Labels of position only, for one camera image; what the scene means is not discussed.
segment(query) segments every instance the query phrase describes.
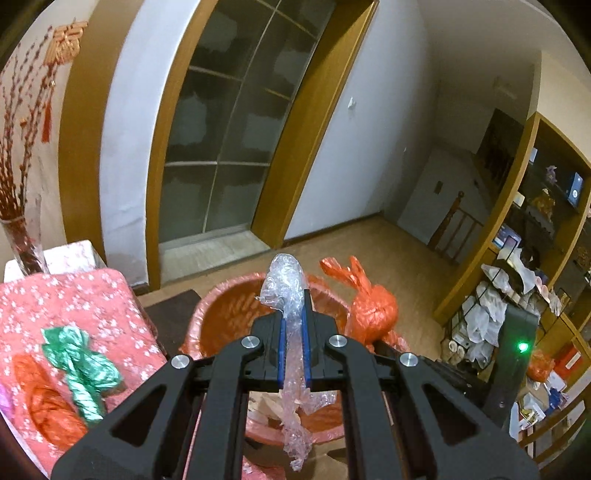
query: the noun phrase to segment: dark floor mat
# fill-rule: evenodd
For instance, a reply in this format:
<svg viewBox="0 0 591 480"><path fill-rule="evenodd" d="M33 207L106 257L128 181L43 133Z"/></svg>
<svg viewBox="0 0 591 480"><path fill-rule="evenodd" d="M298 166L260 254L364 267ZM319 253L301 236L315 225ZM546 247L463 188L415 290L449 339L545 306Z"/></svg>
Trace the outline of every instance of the dark floor mat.
<svg viewBox="0 0 591 480"><path fill-rule="evenodd" d="M183 344L189 321L199 300L201 297L194 290L187 290L145 309L156 325L158 340L169 356L174 356Z"/></svg>

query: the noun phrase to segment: frosted glass panel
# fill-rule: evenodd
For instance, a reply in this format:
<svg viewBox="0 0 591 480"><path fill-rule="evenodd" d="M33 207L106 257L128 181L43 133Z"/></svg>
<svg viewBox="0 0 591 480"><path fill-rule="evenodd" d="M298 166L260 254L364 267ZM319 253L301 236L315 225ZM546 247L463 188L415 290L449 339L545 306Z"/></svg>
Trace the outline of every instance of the frosted glass panel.
<svg viewBox="0 0 591 480"><path fill-rule="evenodd" d="M266 167L220 165L213 186L206 231L250 224L266 173Z"/></svg>
<svg viewBox="0 0 591 480"><path fill-rule="evenodd" d="M281 135L289 102L255 87L242 89L221 161L269 163Z"/></svg>
<svg viewBox="0 0 591 480"><path fill-rule="evenodd" d="M319 36L335 8L334 0L281 0L279 10Z"/></svg>
<svg viewBox="0 0 591 480"><path fill-rule="evenodd" d="M219 0L191 65L242 78L271 14L255 0Z"/></svg>
<svg viewBox="0 0 591 480"><path fill-rule="evenodd" d="M314 50L315 40L275 15L256 51L246 81L288 97L295 95Z"/></svg>
<svg viewBox="0 0 591 480"><path fill-rule="evenodd" d="M178 99L166 161L214 161L239 82L189 70Z"/></svg>
<svg viewBox="0 0 591 480"><path fill-rule="evenodd" d="M203 231L215 166L164 167L160 242Z"/></svg>

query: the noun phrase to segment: red bag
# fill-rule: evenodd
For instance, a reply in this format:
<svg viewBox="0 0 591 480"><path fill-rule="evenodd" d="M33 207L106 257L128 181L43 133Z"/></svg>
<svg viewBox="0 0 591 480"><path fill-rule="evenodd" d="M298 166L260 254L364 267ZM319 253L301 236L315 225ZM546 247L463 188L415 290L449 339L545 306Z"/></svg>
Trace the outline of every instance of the red bag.
<svg viewBox="0 0 591 480"><path fill-rule="evenodd" d="M25 392L27 410L35 428L60 450L67 450L87 432L86 425L55 390L43 367L31 355L12 357L17 382Z"/></svg>
<svg viewBox="0 0 591 480"><path fill-rule="evenodd" d="M376 340L384 340L396 349L408 351L406 341L392 331L398 321L396 297L381 285L372 286L356 257L351 257L351 267L341 267L333 257L320 261L320 268L331 278L358 291L351 305L345 335L371 346Z"/></svg>
<svg viewBox="0 0 591 480"><path fill-rule="evenodd" d="M531 352L530 364L527 367L527 376L534 382L544 383L548 380L550 372L554 369L554 359L546 355L542 350Z"/></svg>

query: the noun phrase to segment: red box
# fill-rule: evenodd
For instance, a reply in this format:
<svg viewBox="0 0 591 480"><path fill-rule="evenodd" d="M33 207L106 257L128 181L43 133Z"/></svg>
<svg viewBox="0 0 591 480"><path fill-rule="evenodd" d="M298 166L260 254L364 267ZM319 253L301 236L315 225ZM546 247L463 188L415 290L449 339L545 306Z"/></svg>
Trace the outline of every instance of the red box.
<svg viewBox="0 0 591 480"><path fill-rule="evenodd" d="M555 360L554 371L564 381L567 381L571 374L583 363L583 356L571 342L556 355Z"/></svg>

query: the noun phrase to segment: blue gripper pad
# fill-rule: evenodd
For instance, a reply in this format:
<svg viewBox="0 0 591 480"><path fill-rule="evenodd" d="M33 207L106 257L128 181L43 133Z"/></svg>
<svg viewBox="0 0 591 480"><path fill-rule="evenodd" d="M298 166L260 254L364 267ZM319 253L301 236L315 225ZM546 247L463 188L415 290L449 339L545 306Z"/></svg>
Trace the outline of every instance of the blue gripper pad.
<svg viewBox="0 0 591 480"><path fill-rule="evenodd" d="M301 349L304 357L304 380L306 381L306 387L310 388L312 367L310 365L310 337L308 335L308 318L305 303L301 311Z"/></svg>
<svg viewBox="0 0 591 480"><path fill-rule="evenodd" d="M285 357L287 355L287 324L285 318L281 318L281 327L279 329L279 348L277 349L278 354L278 365L277 365L277 383L279 383L279 389L283 389L283 382L285 381Z"/></svg>

